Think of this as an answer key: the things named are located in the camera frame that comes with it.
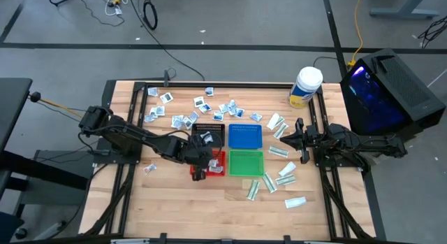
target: black basket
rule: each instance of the black basket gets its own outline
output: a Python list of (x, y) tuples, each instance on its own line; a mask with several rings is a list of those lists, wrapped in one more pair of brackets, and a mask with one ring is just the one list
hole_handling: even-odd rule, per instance
[(225, 125), (224, 124), (193, 124), (191, 130), (192, 135), (200, 135), (209, 131), (213, 135), (220, 137), (220, 140), (213, 138), (213, 141), (209, 144), (210, 147), (220, 148), (225, 146)]

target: concrete floor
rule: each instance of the concrete floor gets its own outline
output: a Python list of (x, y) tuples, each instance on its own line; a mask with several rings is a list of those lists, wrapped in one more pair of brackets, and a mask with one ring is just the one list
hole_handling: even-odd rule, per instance
[[(85, 0), (104, 22), (117, 24), (104, 15), (102, 0)], [(332, 47), (332, 37), (323, 0), (152, 0), (159, 12), (154, 35), (165, 44), (205, 45), (301, 45)], [(387, 20), (368, 15), (371, 7), (399, 6), (404, 0), (362, 0), (359, 26), (366, 48), (419, 48), (419, 35), (431, 21)], [(5, 27), (21, 0), (0, 0), (0, 27)], [(359, 44), (353, 24), (357, 0), (330, 0), (344, 48)], [(421, 8), (439, 10), (446, 0), (424, 0)], [(100, 25), (90, 17), (80, 0), (59, 9), (47, 0), (28, 0), (6, 43), (154, 44), (140, 27), (130, 4), (122, 7), (126, 20), (119, 27)], [(447, 33), (428, 48), (447, 48)], [(172, 50), (174, 56), (198, 69), (207, 80), (290, 82), (303, 66), (331, 52)], [(349, 61), (350, 54), (345, 54)], [(426, 84), (446, 70), (447, 55), (400, 57)], [(176, 80), (200, 80), (162, 50), (123, 49), (17, 49), (0, 48), (1, 77), (28, 77), (31, 91), (74, 108), (100, 104), (106, 80), (162, 76), (168, 67), (177, 70)], [(327, 82), (341, 79), (335, 60), (319, 60)], [(430, 89), (444, 102), (447, 78)], [(428, 129), (407, 145), (409, 154), (373, 166), (372, 173), (381, 214), (390, 241), (443, 243), (447, 227), (447, 121)], [(73, 150), (80, 147), (78, 125), (42, 106), (27, 102), (7, 150), (32, 157), (35, 150)], [(14, 209), (17, 192), (8, 191), (0, 210)], [(67, 220), (76, 206), (27, 206), (24, 211), (30, 236), (59, 220)], [(61, 236), (77, 233), (78, 217)]]

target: red tray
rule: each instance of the red tray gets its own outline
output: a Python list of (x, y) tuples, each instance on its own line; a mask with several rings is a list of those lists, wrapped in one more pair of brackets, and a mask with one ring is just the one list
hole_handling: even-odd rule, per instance
[[(212, 151), (213, 156), (217, 155), (218, 152), (219, 152), (218, 150), (213, 150)], [(217, 161), (219, 162), (218, 166), (223, 166), (223, 171), (221, 173), (214, 173), (214, 172), (211, 172), (209, 169), (207, 169), (207, 172), (206, 172), (207, 177), (225, 176), (225, 151), (222, 150), (219, 153), (219, 155), (217, 156)], [(191, 166), (191, 168), (189, 169), (189, 173), (191, 175), (194, 173), (194, 167), (193, 166)]]

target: wooden table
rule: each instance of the wooden table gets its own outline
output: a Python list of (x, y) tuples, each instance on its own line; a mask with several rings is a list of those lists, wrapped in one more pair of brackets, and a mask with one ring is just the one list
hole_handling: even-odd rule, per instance
[[(116, 115), (127, 117), (133, 81), (117, 81), (113, 93), (111, 109)], [(234, 99), (237, 105), (245, 109), (242, 118), (225, 114), (223, 123), (255, 124), (250, 118), (253, 112), (263, 116), (259, 122), (263, 126), (263, 151), (265, 171), (273, 179), (278, 178), (278, 171), (292, 161), (297, 168), (293, 172), (297, 182), (279, 186), (278, 191), (269, 193), (264, 182), (255, 201), (246, 198), (252, 178), (208, 177), (200, 182), (193, 182), (189, 175), (189, 166), (175, 164), (154, 154), (152, 149), (144, 147), (141, 162), (137, 165), (133, 180), (129, 213), (126, 221), (125, 237), (158, 238), (160, 233), (168, 233), (169, 238), (232, 238), (281, 240), (290, 235), (292, 240), (329, 240), (328, 223), (323, 200), (323, 190), (319, 170), (313, 159), (308, 164), (300, 164), (300, 153), (296, 152), (273, 137), (276, 130), (269, 130), (266, 125), (273, 113), (279, 113), (290, 126), (284, 135), (294, 132), (294, 123), (298, 117), (310, 124), (309, 108), (294, 109), (287, 102), (288, 89), (242, 89), (215, 88), (214, 96), (206, 96), (202, 87), (159, 88), (159, 94), (170, 92), (174, 100), (165, 105), (166, 116), (154, 122), (144, 123), (143, 127), (156, 134), (172, 131), (173, 115), (189, 115), (193, 110), (200, 114), (198, 123), (220, 123), (212, 119), (213, 112), (206, 115), (193, 106), (193, 98), (204, 96), (213, 110), (218, 110), (222, 103)], [(349, 127), (349, 121), (338, 84), (323, 85), (324, 99), (329, 122)], [(163, 105), (159, 97), (149, 97), (146, 111), (153, 106)], [(315, 100), (316, 112), (321, 118), (318, 101)], [(133, 123), (137, 122), (135, 113)], [(289, 150), (285, 159), (268, 152), (270, 146)], [(228, 136), (223, 148), (228, 152)], [(143, 168), (151, 163), (157, 170), (149, 175)], [(91, 182), (80, 233), (88, 230), (102, 214), (110, 202), (116, 166), (103, 169)], [(355, 168), (339, 168), (344, 202), (354, 218), (370, 235), (375, 236), (372, 216), (368, 206), (362, 175)], [(305, 196), (307, 204), (297, 208), (286, 209), (285, 199)], [(338, 211), (332, 204), (337, 233), (341, 236), (341, 224)], [(113, 228), (117, 229), (115, 220)]]

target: computer case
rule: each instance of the computer case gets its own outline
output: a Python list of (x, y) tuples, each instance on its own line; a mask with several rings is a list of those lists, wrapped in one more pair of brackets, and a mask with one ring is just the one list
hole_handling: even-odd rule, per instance
[(404, 141), (439, 123), (446, 105), (391, 50), (359, 59), (340, 82), (351, 130)]

